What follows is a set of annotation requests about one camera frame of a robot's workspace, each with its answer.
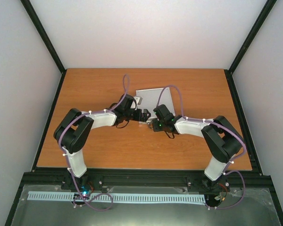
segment black joint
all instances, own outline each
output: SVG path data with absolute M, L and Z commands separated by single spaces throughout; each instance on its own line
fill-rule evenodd
M 131 120 L 146 122 L 149 117 L 151 117 L 151 113 L 147 109 L 144 109 L 143 112 L 141 109 L 136 109 L 133 110 Z
M 57 129 L 54 132 L 54 138 L 59 141 L 63 131 L 65 128 L 78 116 L 80 116 L 82 112 L 73 108 L 71 109 L 63 121 L 59 124 Z M 93 125 L 94 120 L 90 117 L 82 117 L 73 125 L 76 126 L 76 129 L 69 128 L 65 135 L 62 138 L 61 145 L 65 146 L 65 148 L 69 151 L 70 154 L 80 151 L 86 143 L 89 132 Z
M 126 112 L 128 109 L 131 108 L 131 105 L 134 101 L 134 97 L 126 94 L 126 96 L 124 97 L 123 101 L 120 103 L 119 106 L 117 106 L 117 108 L 115 110 L 117 110 L 118 112 L 124 113 Z
M 226 127 L 243 141 L 237 130 L 235 130 L 224 116 L 216 117 L 214 122 Z M 207 125 L 201 132 L 212 155 L 220 162 L 228 163 L 228 161 L 237 154 L 242 147 L 240 142 L 234 136 L 223 129 L 218 128 L 216 125 Z
M 174 139 L 174 134 L 179 134 L 175 128 L 175 123 L 181 118 L 181 116 L 179 115 L 174 117 L 165 105 L 159 105 L 154 108 L 153 111 L 157 116 L 157 118 L 152 121 L 153 131 L 165 131 L 169 138 Z

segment orange wooden surface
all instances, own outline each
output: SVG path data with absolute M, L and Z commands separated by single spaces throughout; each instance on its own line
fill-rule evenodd
M 222 69 L 68 69 L 38 160 L 38 167 L 66 167 L 53 132 L 71 108 L 96 111 L 117 102 L 123 94 L 122 77 L 130 75 L 129 94 L 137 89 L 176 85 L 183 95 L 184 114 L 194 118 L 224 115 L 241 133 L 233 101 Z M 179 97 L 171 89 L 175 112 Z M 203 170 L 211 153 L 203 138 L 153 132 L 131 121 L 124 129 L 92 130 L 83 148 L 89 168 Z M 247 155 L 230 169 L 251 170 Z

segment purple cable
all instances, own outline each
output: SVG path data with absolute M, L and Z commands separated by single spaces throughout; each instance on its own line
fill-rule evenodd
M 231 170 L 231 171 L 227 172 L 225 175 L 229 175 L 229 174 L 231 174 L 231 173 L 233 173 L 233 172 L 238 173 L 239 176 L 241 177 L 241 181 L 242 181 L 242 185 L 243 185 L 243 193 L 242 193 L 242 196 L 241 196 L 241 198 L 239 199 L 239 201 L 236 202 L 235 204 L 230 205 L 230 206 L 227 206 L 227 207 L 221 207 L 221 208 L 216 207 L 216 210 L 226 210 L 226 209 L 232 208 L 232 207 L 238 205 L 238 204 L 239 204 L 240 202 L 242 202 L 242 200 L 244 199 L 244 196 L 245 196 L 245 182 L 244 182 L 244 179 L 243 179 L 242 174 L 241 174 L 239 171 L 237 171 L 237 170 Z M 205 204 L 205 206 L 208 207 L 208 208 L 213 208 L 213 209 L 215 209 L 215 207 L 208 206 L 207 204 Z
M 177 90 L 177 92 L 178 92 L 178 94 L 179 94 L 179 99 L 180 99 L 181 115 L 183 116 L 183 96 L 181 95 L 181 92 L 180 92 L 179 88 L 178 88 L 177 86 L 175 86 L 175 85 L 167 85 L 167 86 L 165 86 L 165 87 L 162 89 L 162 91 L 161 91 L 161 93 L 160 93 L 160 95 L 159 95 L 159 98 L 158 98 L 156 107 L 158 107 L 158 105 L 159 105 L 159 101 L 160 101 L 160 98 L 161 98 L 162 93 L 163 93 L 163 92 L 165 91 L 165 89 L 168 88 L 168 87 L 173 87 L 173 88 L 175 88 L 175 89 Z
M 128 85 L 127 85 L 127 87 L 125 87 L 125 77 L 128 79 Z M 114 105 L 111 109 L 106 110 L 106 112 L 111 112 L 111 111 L 114 110 L 117 106 L 119 106 L 119 105 L 121 104 L 121 102 L 123 101 L 123 99 L 125 98 L 125 96 L 127 95 L 128 90 L 129 90 L 129 87 L 130 87 L 130 77 L 129 77 L 129 75 L 127 75 L 127 74 L 125 74 L 125 75 L 123 76 L 123 87 L 124 87 L 125 93 L 124 93 L 124 95 L 122 96 L 122 98 L 120 99 L 120 101 L 119 101 L 116 105 Z M 82 117 L 84 117 L 84 116 L 86 116 L 86 115 L 89 115 L 89 114 L 90 114 L 90 113 L 87 112 L 87 113 L 83 113 L 83 114 L 79 115 L 79 116 L 76 117 L 74 120 L 72 120 L 71 123 L 70 123 L 68 126 L 66 126 L 66 128 L 65 128 L 64 131 L 62 132 L 62 134 L 61 134 L 61 136 L 60 136 L 60 139 L 58 140 L 58 146 L 59 146 L 59 148 L 62 150 L 62 152 L 63 152 L 64 154 L 66 154 L 66 151 L 62 148 L 62 144 L 61 144 L 62 139 L 63 139 L 63 136 L 66 134 L 66 132 L 69 130 L 69 128 L 70 128 L 76 121 L 78 121 L 80 118 L 82 118 Z M 84 201 L 84 203 L 85 203 L 84 205 L 89 206 L 90 208 L 92 208 L 92 209 L 95 210 L 95 211 L 107 211 L 107 210 L 109 210 L 109 209 L 112 207 L 112 205 L 113 205 L 113 197 L 112 197 L 110 194 L 104 194 L 104 193 L 102 193 L 102 194 L 96 195 L 93 199 L 91 199 L 91 200 L 89 200 L 89 201 L 86 201 L 85 198 L 83 197 L 83 195 L 81 194 L 80 189 L 79 189 L 79 187 L 78 187 L 78 185 L 77 185 L 77 183 L 76 183 L 76 181 L 75 181 L 75 176 L 74 176 L 74 173 L 73 173 L 73 171 L 72 171 L 72 169 L 71 169 L 71 166 L 70 166 L 70 163 L 69 163 L 69 160 L 68 160 L 67 156 L 66 156 L 66 162 L 67 162 L 68 168 L 70 168 L 70 171 L 69 171 L 69 172 L 70 172 L 70 174 L 71 174 L 71 177 L 72 177 L 72 180 L 73 180 L 73 182 L 74 182 L 75 188 L 76 188 L 77 192 L 79 193 L 79 196 L 80 196 L 80 198 L 82 199 L 82 201 Z M 101 195 L 107 195 L 107 196 L 109 196 L 109 197 L 111 198 L 111 205 L 110 205 L 109 207 L 103 209 L 103 210 L 97 209 L 97 208 L 95 208 L 95 207 L 93 207 L 93 206 L 91 206 L 91 205 L 89 204 L 89 203 L 92 202 L 95 198 L 97 198 L 97 197 L 99 197 L 99 196 L 101 196 Z

